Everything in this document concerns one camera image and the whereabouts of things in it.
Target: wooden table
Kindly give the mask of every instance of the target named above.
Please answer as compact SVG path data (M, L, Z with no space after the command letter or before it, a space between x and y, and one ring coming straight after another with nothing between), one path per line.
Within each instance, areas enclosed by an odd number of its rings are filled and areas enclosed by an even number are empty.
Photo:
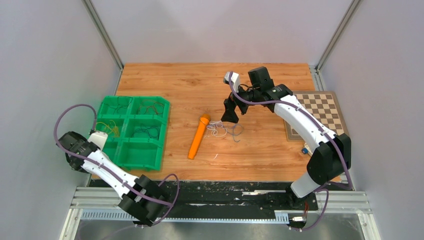
M275 85L292 91L313 91L307 64L265 63L127 63L116 92L120 96L162 96L171 103L161 171L132 170L159 180L175 173L180 180L295 181L305 171L309 156L301 153L303 142L287 141L284 121L268 108L249 107L237 115L244 132L234 142L231 135L208 135L194 160L187 158L203 113L219 121L230 87L223 83L227 71L240 74L250 85L248 71L268 68Z

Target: orange toy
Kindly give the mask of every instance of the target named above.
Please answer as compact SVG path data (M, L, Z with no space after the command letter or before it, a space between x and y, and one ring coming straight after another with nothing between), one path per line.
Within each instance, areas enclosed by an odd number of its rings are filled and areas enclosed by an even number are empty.
M196 153L198 152L200 142L202 141L203 134L205 133L206 126L211 121L209 114L203 114L200 117L199 125L197 127L196 134L194 135L193 142L191 143L190 150L188 151L188 159L195 159Z

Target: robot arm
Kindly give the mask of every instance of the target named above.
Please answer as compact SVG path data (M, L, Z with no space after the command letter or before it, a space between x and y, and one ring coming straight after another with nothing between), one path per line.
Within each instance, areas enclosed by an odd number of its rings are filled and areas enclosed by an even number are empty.
M347 169L351 167L351 139L346 134L336 135L321 124L284 84L274 86L266 67L255 68L249 71L248 75L252 86L247 90L241 87L239 74L233 73L230 77L227 72L225 75L224 83L231 84L232 89L243 100L230 93L224 101L225 113L221 120L237 123L239 118L235 112L236 106L244 115L250 105L263 105L287 121L299 133L313 154L307 164L307 172L287 189L293 202L301 202L309 193L344 172L341 159L327 136L340 149Z
M108 183L122 199L119 207L136 218L137 225L152 226L168 202L168 194L155 182L146 176L136 177L116 166L109 157L102 152L108 135L104 132L94 131L86 139L82 135L70 131L59 138L59 143L71 153L90 159L84 160L66 154L66 160L73 170L91 173L99 176Z

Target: chessboard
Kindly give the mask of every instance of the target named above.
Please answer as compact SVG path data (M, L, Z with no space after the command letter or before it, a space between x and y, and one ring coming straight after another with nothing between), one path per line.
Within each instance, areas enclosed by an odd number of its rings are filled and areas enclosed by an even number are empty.
M293 94L303 107L327 128L333 130L337 135L343 133L349 135L339 102L333 91L294 91ZM287 140L303 141L299 133L286 121L284 121L284 126Z

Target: white cable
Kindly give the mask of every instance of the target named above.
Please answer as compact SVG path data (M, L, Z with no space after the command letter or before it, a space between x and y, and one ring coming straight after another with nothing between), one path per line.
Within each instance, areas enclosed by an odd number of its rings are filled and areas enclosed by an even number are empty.
M206 135L208 135L208 132L210 130L211 131L210 134L212 134L212 136L215 136L217 138L222 138L228 133L228 130L224 127L224 124L222 121L210 121L209 124L206 126L206 129L207 129ZM224 129L225 133L222 135L218 135L218 129Z

